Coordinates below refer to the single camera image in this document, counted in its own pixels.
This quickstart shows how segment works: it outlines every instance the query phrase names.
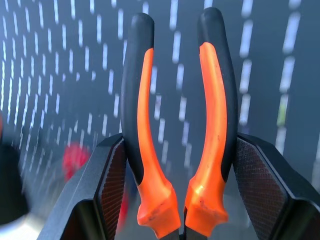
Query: black object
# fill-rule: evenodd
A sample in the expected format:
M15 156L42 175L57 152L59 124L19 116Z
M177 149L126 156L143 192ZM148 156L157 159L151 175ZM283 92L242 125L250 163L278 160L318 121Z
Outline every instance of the black object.
M39 240L113 240L125 184L121 134L106 138L68 181Z
M140 185L144 178L144 166L138 141L138 94L145 53L154 47L154 32L155 23L149 15L140 13L132 18L124 60L124 65L127 67L123 69L122 75L121 127L123 137L126 139L125 149L128 154L128 162L137 185Z
M10 144L0 143L0 225L29 212L18 164L19 151Z
M221 164L223 180L228 180L238 132L238 97L234 67L230 56L225 22L222 13L215 7L206 8L197 23L198 46L210 43L214 46L222 74L227 110L225 151Z
M320 236L320 195L272 144L238 134L233 168L260 240L315 240ZM106 138L66 184L38 240L113 240L125 170L121 134ZM201 239L191 229L187 231L188 240ZM177 234L166 239L176 239Z
M271 143L239 134L233 168L260 240L320 238L320 195Z

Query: orange grip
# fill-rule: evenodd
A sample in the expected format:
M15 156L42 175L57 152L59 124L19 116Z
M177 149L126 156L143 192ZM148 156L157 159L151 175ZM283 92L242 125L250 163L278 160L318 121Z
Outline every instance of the orange grip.
M227 138L227 103L215 47L199 47L206 102L206 131L200 165L190 180L185 207L185 225L209 237L213 228L228 221L223 206L225 181L221 173Z
M146 51L143 60L137 106L137 133L144 175L138 191L141 205L138 209L139 225L153 229L158 239L181 225L177 196L159 165L149 125L149 89L154 49Z

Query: pliers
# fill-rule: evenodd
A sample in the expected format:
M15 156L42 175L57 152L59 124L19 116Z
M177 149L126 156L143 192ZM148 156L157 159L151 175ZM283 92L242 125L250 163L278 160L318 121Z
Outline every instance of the pliers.
M228 221L223 192L238 132L237 89L224 20L218 9L210 7L197 23L206 131L201 161L186 193L181 236L177 196L161 170L149 124L154 29L149 15L132 18L120 96L124 147L141 197L137 221L152 228L158 239L208 239L216 225Z

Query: red object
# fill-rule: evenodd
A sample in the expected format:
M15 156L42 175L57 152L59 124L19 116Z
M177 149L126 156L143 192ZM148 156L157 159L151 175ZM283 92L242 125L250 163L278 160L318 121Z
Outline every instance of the red object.
M128 215L128 210L129 210L129 197L128 197L127 191L124 190L120 213L119 213L119 218L118 218L118 224L116 226L117 232L120 232L124 228L125 223L126 223L126 219L127 219L127 215Z
M67 182L90 158L86 149L80 147L78 143L72 143L64 150L62 168L64 179Z

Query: orange and black handle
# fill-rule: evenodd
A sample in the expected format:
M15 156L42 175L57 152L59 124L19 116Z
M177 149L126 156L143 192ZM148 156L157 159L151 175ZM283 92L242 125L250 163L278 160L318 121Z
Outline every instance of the orange and black handle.
M141 197L140 225L153 229L157 238L180 225L177 196L161 170L149 123L149 92L154 54L155 24L150 16L132 18L123 66L120 111L128 162Z
M223 193L236 153L238 99L225 24L218 9L204 10L197 34L206 131L201 161L185 199L185 226L208 237L217 224L228 221Z

